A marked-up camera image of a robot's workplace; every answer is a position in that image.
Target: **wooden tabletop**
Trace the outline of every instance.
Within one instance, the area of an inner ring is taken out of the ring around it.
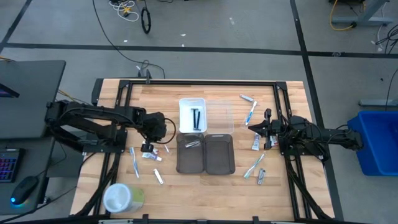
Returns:
[[[104,80],[98,106],[114,106],[118,83],[118,79]],[[292,113],[311,120],[303,83],[287,82],[287,87]],[[242,128],[242,122],[251,109],[251,104],[240,98],[239,94],[250,96],[258,102],[250,124],[260,123],[267,108],[272,110],[272,119],[277,119],[274,93],[270,86],[134,85],[130,105],[144,107],[148,113],[162,112],[165,117],[175,122],[177,132],[178,102],[181,98],[230,102],[234,123],[232,136],[236,172],[232,175],[179,174],[175,169],[175,140],[167,145],[171,154],[167,154],[163,146],[155,144],[155,148],[160,150],[162,162],[143,159],[140,151],[143,138],[134,129],[129,129],[126,152],[121,157],[117,182],[141,188],[145,194],[145,202],[137,212],[112,214],[112,217],[142,218],[143,214],[149,214],[149,218],[156,219],[252,220],[253,216],[258,216],[260,220],[293,220],[285,161],[279,154],[278,147],[266,151],[266,157],[251,177],[247,180],[243,178],[244,173],[264,152],[262,145],[265,139],[261,139],[260,151],[251,149],[254,133]],[[282,92],[280,100],[284,110]],[[171,137],[172,133],[173,126],[169,124],[164,140]],[[135,175],[128,153],[131,146],[136,148],[138,154],[139,179]],[[97,188],[103,156],[97,154],[83,166],[71,213],[79,211]],[[324,212],[334,217],[322,163],[313,156],[302,156],[302,165],[308,191]],[[264,183],[259,186],[257,175],[261,167],[267,174]],[[164,185],[160,185],[155,178],[155,168],[164,179]],[[297,188],[296,192],[300,216],[304,217],[302,197]]]

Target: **white toothpaste tube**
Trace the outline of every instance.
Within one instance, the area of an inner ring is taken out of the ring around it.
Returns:
[[[153,155],[150,152],[143,152],[142,153],[142,158],[152,159],[152,160],[155,160],[155,161],[162,161],[162,158],[160,158],[159,156]]]
[[[253,146],[251,147],[251,149],[258,151],[259,145],[260,145],[260,135],[255,133],[254,134],[254,142],[253,142]]]

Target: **blue bin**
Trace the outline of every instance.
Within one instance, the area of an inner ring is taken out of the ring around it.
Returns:
[[[356,155],[365,175],[398,175],[398,112],[360,111],[348,127],[361,133]]]

